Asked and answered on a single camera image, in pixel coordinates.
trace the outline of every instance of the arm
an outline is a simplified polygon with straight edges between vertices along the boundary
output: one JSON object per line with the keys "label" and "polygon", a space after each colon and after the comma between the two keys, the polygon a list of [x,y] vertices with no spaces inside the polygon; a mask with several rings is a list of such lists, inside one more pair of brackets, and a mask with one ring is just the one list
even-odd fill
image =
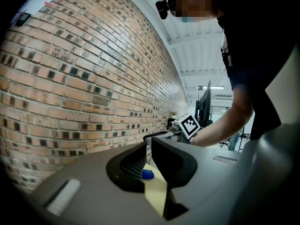
{"label": "arm", "polygon": [[233,89],[232,106],[215,123],[200,130],[192,140],[192,145],[208,147],[235,135],[249,121],[253,113],[251,99],[244,85]]}

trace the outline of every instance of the ceiling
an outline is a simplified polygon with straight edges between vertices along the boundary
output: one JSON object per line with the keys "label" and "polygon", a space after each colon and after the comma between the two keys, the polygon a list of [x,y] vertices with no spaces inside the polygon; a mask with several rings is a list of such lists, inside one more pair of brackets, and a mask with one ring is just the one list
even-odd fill
{"label": "ceiling", "polygon": [[155,3],[158,0],[132,0],[146,15],[164,42],[179,74],[190,105],[198,99],[198,85],[224,86],[212,90],[212,105],[229,107],[232,90],[222,61],[222,29],[216,19],[182,23],[170,13],[161,20]]}

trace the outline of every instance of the brick wall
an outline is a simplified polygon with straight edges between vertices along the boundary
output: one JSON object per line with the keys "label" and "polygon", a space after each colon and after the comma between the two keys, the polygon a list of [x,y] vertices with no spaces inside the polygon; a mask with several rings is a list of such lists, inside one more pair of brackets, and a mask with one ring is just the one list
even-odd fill
{"label": "brick wall", "polygon": [[187,109],[172,60],[130,0],[53,0],[0,52],[1,159],[30,192],[76,157],[165,130]]}

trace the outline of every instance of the person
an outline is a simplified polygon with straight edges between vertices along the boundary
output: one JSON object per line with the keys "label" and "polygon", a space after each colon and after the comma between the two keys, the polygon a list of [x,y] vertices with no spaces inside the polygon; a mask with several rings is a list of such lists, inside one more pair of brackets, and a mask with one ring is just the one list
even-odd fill
{"label": "person", "polygon": [[255,111],[250,139],[280,125],[265,89],[285,64],[298,38],[297,0],[175,0],[183,22],[217,18],[228,51],[222,53],[233,90],[232,106],[200,130],[191,144],[207,147],[232,137]]}
{"label": "person", "polygon": [[237,132],[234,136],[231,137],[230,143],[229,143],[229,146],[228,146],[229,151],[235,151],[235,145],[239,140],[239,135],[240,135],[240,133]]}

